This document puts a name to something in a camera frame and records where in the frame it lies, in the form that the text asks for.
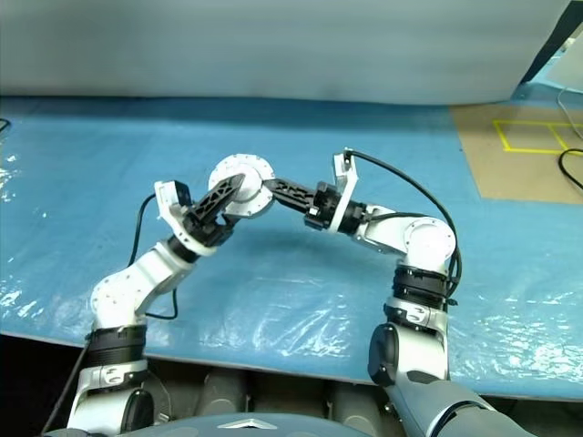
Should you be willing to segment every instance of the white circular disk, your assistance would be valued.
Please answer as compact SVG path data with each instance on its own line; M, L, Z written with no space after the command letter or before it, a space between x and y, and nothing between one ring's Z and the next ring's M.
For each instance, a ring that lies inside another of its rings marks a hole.
M209 189L214 188L223 179L243 174L243 181L239 193L225 212L232 216L250 218L258 215L271 205L272 193L263 186L263 181L273 179L273 169L269 163L255 155L231 155L224 158L209 178Z
M455 249L454 232L437 218L418 218L404 230L405 262L420 269L440 271Z

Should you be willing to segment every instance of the robotic arm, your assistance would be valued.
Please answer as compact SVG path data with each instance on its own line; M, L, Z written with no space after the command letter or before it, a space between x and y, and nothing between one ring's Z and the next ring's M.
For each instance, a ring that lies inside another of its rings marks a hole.
M149 305L186 278L198 258L212 255L240 219L277 201L301 212L311 228L402 255L394 294L384 305L387 322L371 339L368 370L389 394L409 437L531 435L448 381L447 306L453 302L445 263L456 254L454 230L437 218L352 200L356 154L335 155L335 185L320 182L315 190L276 178L265 160L251 155L223 159L210 175L210 192L195 204L184 184L157 182L160 216L173 235L94 288L94 330L67 428L117 435L152 424L153 401L141 388Z

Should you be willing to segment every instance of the cardboard surface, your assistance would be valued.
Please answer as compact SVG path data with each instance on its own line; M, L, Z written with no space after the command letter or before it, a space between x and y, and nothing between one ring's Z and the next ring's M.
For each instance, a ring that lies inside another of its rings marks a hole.
M558 108L482 105L451 112L482 197L583 204L583 191L557 166L563 150L583 142ZM583 129L583 111L569 114ZM564 162L583 180L583 157L570 154Z

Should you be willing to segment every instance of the black cable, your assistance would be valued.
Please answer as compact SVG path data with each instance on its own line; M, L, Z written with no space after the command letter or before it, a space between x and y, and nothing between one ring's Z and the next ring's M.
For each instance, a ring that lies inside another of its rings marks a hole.
M129 255L128 267L131 266L136 260L136 255L138 255L138 245L139 245L139 234L142 231L142 219L144 217L144 211L148 203L155 198L155 194L150 194L147 196L139 207L138 219L136 220L136 232L134 232L134 245L131 249L131 255Z
M174 314L171 316L164 316L162 314L154 314L152 312L147 312L146 315L151 317L152 319L160 319L160 320L174 320L179 316L179 304L176 297L176 292L178 289L172 290L172 308L174 309Z
M85 359L85 355L87 354L88 348L89 348L89 342L85 343L85 346L83 347L83 349L79 353L79 356L77 357L77 361L75 361L75 365L73 366L73 369L71 370L71 373L69 374L69 377L66 380L65 387L63 387L63 390L61 391L61 394L59 395L58 400L56 401L55 406L53 407L53 410L51 411L50 415L48 416L48 419L46 420L45 426L43 426L43 429L40 432L41 436L45 435L45 433L48 432L48 429L51 427L51 425L55 421L56 415L58 414L59 410L63 406L63 402L65 401L65 398L66 398L67 394L69 393L69 390L71 390L71 385L73 384L73 380L76 378L77 373L79 372L79 368L81 367L83 359Z
M0 127L0 132L2 132L4 129L8 129L9 127L12 126L12 123L10 122L10 120L7 120L6 118L0 118L0 121L4 121L4 125L2 127Z
M561 153L558 156L558 168L561 170L561 173L563 173L563 175L565 175L568 179L570 179L571 182L573 182L575 185L577 185L579 188L583 189L583 182L576 180L575 177L573 175L571 175L567 169L565 168L565 166L563 165L563 158L565 157L566 154L568 153L573 153L573 152L580 152L583 153L583 148L568 148L567 150L563 151L563 153Z
M147 196L138 210L138 218L136 219L136 232L134 233L134 244L131 249L131 255L129 255L129 262L128 267L131 266L136 261L136 256L138 255L138 245L139 245L139 235L142 230L142 219L144 218L144 211L148 206L148 203L156 197L156 194L150 194ZM179 305L177 301L177 293L178 289L172 290L172 307L174 308L174 314L170 316L164 316L161 314L154 314L152 312L147 312L146 315L151 317L152 319L159 319L159 320L174 320L179 316Z
M452 294L454 294L454 291L457 288L457 284L462 278L462 254L457 244L457 232L455 231L455 224L451 216L449 215L449 212L447 212L447 209L445 209L445 207L435 198L435 196L432 195L427 189L425 189L419 182L417 182L416 180L414 180L413 178L411 178L409 175L405 174L398 168L395 168L387 164L386 162L383 162L380 159L371 157L370 155L366 155L363 152L359 152L358 150L350 149L346 150L344 152L344 155L347 158L349 158L350 156L355 156L357 158L364 159L365 161L368 161L371 164L375 164L380 168L384 168L385 170L390 171L391 173L398 176L405 182L417 188L418 191L420 191L426 198L428 198L431 201L431 203L433 203L437 207L437 209L439 209L439 212L442 213L442 215L445 218L445 221L447 222L447 225L451 228L455 235L455 249L449 261L449 279L448 279L449 287L447 290L447 297L450 297Z
M387 214L379 214L378 216L371 216L366 221L379 221L385 219L396 219L399 217L427 217L425 214L419 214L418 212L390 212Z

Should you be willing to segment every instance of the blue plastic sheet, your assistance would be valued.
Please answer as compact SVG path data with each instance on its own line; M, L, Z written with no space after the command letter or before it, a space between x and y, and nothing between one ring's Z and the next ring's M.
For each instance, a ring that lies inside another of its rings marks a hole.
M546 92L520 96L545 104ZM353 147L420 180L455 219L465 272L450 312L452 378L484 393L583 398L583 208L480 198L445 107L6 98L2 117L13 123L0 134L3 333L81 344L91 289L127 263L154 181L200 197L219 161L251 153L315 187L332 181L332 154ZM353 198L438 214L400 180L358 170ZM140 251L169 235L155 209ZM394 263L274 205L198 263L179 287L179 318L150 322L148 353L368 381ZM170 313L170 297L152 310Z

